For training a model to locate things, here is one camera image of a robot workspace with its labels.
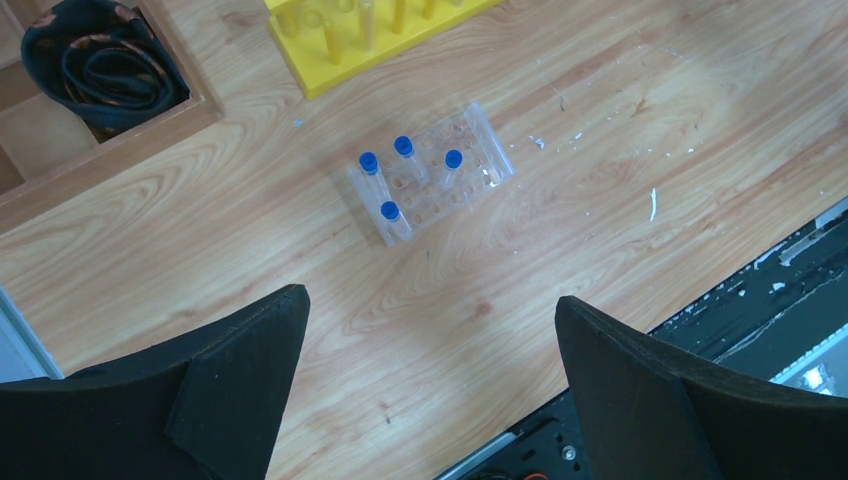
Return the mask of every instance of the vial with blue cap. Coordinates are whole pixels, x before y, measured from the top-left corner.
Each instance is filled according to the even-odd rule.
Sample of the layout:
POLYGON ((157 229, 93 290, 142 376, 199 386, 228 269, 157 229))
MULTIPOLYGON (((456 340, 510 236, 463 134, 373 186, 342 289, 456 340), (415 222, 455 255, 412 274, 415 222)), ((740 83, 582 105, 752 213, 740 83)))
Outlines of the vial with blue cap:
POLYGON ((442 172, 442 178, 439 184, 442 188, 450 188, 456 180, 456 172, 462 166, 462 152, 459 150, 451 150, 445 155, 445 169, 442 172))
POLYGON ((409 226, 406 218, 403 217, 403 213, 401 213, 397 203, 392 201, 383 203, 383 206, 380 207, 380 213, 383 214, 383 218, 389 222, 389 227, 391 227, 398 237, 403 240, 412 238, 412 228, 409 226))
POLYGON ((389 186, 386 184, 386 179, 383 177, 383 172, 380 169, 380 162, 377 161, 377 155, 372 152, 365 152, 359 157, 359 166, 362 172, 365 173, 365 180, 368 182, 368 187, 371 188, 371 193, 381 205, 387 200, 391 200, 392 196, 389 193, 389 186))
POLYGON ((395 139, 395 151, 398 152, 398 155, 400 155, 407 164, 409 164, 412 169, 413 177, 418 180, 424 180, 427 178, 427 166, 415 156, 415 146, 412 144, 412 140, 410 140, 409 137, 401 135, 395 139))

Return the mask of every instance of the test tube rack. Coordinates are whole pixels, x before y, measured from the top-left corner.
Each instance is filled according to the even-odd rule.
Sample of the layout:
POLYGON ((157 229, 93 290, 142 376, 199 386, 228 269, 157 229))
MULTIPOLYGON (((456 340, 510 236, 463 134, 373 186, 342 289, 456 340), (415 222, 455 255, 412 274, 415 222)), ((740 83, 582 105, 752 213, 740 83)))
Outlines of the test tube rack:
POLYGON ((268 29, 315 98, 501 0, 265 0, 268 29))
POLYGON ((409 238, 402 239, 392 231, 391 222, 383 217, 381 202, 374 195, 362 169, 348 170, 348 177, 365 210, 389 247, 397 240, 411 240, 437 220, 467 206, 475 198, 515 176, 512 163, 477 103, 411 136, 416 157, 428 170, 423 181, 416 180, 413 167, 392 148, 392 140, 394 138, 387 139, 385 147, 374 150, 374 153, 388 184, 391 201, 398 205, 409 223, 409 238), (455 181, 444 188, 439 179, 445 155, 450 150, 459 150, 463 162, 455 181))

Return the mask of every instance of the clear plastic piece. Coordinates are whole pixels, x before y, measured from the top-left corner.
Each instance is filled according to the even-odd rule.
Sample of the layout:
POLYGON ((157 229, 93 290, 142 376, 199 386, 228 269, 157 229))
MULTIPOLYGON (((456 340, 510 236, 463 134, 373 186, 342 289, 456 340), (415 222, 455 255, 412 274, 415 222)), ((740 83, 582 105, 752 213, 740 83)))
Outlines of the clear plastic piece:
POLYGON ((391 247, 398 240, 411 240, 437 220, 468 205, 515 175, 512 163, 477 103, 410 136, 410 139, 415 145, 416 160, 427 167, 428 175, 424 180, 418 180, 416 177, 419 175, 413 171, 413 166, 395 151, 393 138, 388 138, 386 145, 375 151, 380 170, 388 182, 391 200, 397 203, 403 218, 409 223, 411 234, 408 238, 400 238, 392 223, 383 217, 381 202, 372 193, 362 169, 348 170, 362 204, 387 246, 391 247), (459 150, 463 160, 456 177, 445 187, 442 172, 445 154, 450 150, 459 150))

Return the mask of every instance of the screw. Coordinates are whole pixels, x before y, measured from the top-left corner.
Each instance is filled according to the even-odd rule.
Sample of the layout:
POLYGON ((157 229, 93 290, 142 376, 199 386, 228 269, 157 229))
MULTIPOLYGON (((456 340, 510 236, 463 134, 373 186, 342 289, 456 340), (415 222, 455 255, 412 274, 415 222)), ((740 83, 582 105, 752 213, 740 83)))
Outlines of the screw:
POLYGON ((572 447, 571 445, 566 445, 562 447, 562 458, 568 460, 569 462, 573 462, 577 458, 577 449, 572 447))

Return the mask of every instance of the wooden table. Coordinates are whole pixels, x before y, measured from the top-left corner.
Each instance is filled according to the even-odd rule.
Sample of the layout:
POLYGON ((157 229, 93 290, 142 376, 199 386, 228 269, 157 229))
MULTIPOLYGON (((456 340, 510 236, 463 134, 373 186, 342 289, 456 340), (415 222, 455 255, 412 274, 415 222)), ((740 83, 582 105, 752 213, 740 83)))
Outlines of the wooden table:
POLYGON ((165 4, 225 119, 0 284, 68 373, 305 284, 270 478, 431 478, 566 387, 559 296, 648 330, 848 195, 844 2, 509 1, 309 102, 259 0, 165 4), (518 176, 385 248, 346 168, 472 101, 518 176))

